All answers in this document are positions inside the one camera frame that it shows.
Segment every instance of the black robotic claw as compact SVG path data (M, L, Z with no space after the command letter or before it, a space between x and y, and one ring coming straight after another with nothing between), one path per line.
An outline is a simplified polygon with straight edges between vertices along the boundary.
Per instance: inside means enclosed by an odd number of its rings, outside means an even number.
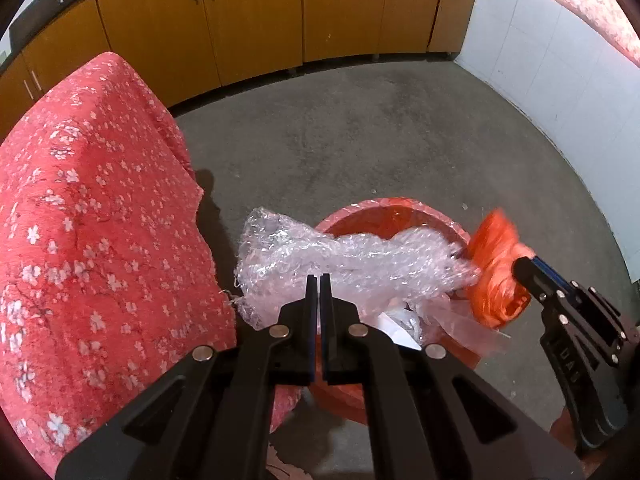
M638 403L635 326L593 287L565 281L540 258L519 258L513 275L543 306L540 344L562 388L578 454L603 446Z
M241 348L199 346L64 457L56 480L255 480L276 384L314 380L318 281Z
M568 480L577 457L439 345L395 345L320 278L329 384L361 383L377 479Z
M543 303L549 356L585 447L611 441L597 480L640 478L635 397L638 336L594 290L538 259L515 277ZM63 459L56 480L258 480L276 384L314 380L316 315L322 374L362 384L378 480L580 480L580 461L440 345L417 351L360 322L309 276L304 300L241 348L197 347Z

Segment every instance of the white flower pattern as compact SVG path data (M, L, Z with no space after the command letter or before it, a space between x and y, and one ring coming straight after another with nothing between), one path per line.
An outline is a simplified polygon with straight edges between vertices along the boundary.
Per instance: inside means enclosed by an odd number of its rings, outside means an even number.
M40 235L38 234L38 226L34 225L33 227L29 227L27 232L27 240L31 245L35 245L36 242L40 239Z
M234 344L194 224L202 191L175 121L150 95L102 54L0 146L2 409L51 476L193 346Z
M71 431L68 425L63 422L63 418L55 413L49 413L47 427L49 428L49 431L53 432L53 442L56 446L63 447L66 436Z

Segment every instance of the cabinet door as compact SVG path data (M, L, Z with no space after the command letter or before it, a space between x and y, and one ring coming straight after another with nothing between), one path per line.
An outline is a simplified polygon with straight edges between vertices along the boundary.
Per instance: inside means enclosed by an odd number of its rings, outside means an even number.
M302 0L204 0L222 84L302 64Z
M460 52L475 0L440 0L429 52Z
M22 55L18 55L0 75L0 142L40 97Z
M47 92L74 70L109 50L95 0L82 0L58 16L23 49L38 89Z
M426 52L438 0L385 0L381 54Z
M165 106L220 86L203 0L98 0L111 49Z
M305 61L373 54L385 0L304 0Z

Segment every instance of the bubble wrap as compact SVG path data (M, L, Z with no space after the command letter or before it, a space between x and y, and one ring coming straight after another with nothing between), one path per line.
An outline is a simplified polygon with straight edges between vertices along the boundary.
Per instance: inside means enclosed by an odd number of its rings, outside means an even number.
M398 301L417 303L475 283L479 270L459 257L461 249L428 227L407 229L391 240L372 234L334 238L256 208L240 240L236 279L244 298L236 306L260 330L277 322L283 304L305 295L308 274L328 272L333 295L354 303L367 322L397 308Z

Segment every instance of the plastic bag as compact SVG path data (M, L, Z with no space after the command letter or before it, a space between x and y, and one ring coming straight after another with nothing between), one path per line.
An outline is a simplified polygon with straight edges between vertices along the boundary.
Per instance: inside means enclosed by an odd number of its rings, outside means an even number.
M511 269L516 259L532 258L535 253L520 243L515 226L501 209L482 221L467 254L482 270L478 282L467 289L476 319L487 327L499 328L518 317L531 296L514 279Z
M454 301L447 294L441 294L435 298L410 302L409 307L422 320L442 328L458 343L478 355L487 356L508 348L510 337L479 324L468 301Z
M389 308L392 308L392 310L386 312L388 318L405 330L419 347L423 348L430 343L437 342L444 333L433 317L421 318L415 310L409 308L408 303L405 301L394 298L389 303ZM384 326L381 327L380 324L378 324L378 328L387 335L390 335Z
M475 265L459 257L462 247L428 227L399 232L391 240L372 234L334 238L264 208L244 224L236 279L244 298L242 318L256 329L276 323L280 307L302 298L306 276L331 274L332 293L358 307L363 322L401 301L432 298L471 285Z
M379 314L372 326L377 328L378 330L382 330L382 332L387 334L391 338L391 341L393 341L397 345L419 350L420 345L414 339L414 336L419 335L419 329L417 333L414 332L412 334L409 334L409 332L405 328L400 326L398 320L391 319L391 316L389 316L389 314L390 312L383 312L382 314ZM418 317L418 315L415 312L412 312L411 314L413 314L417 322L420 323L420 318Z

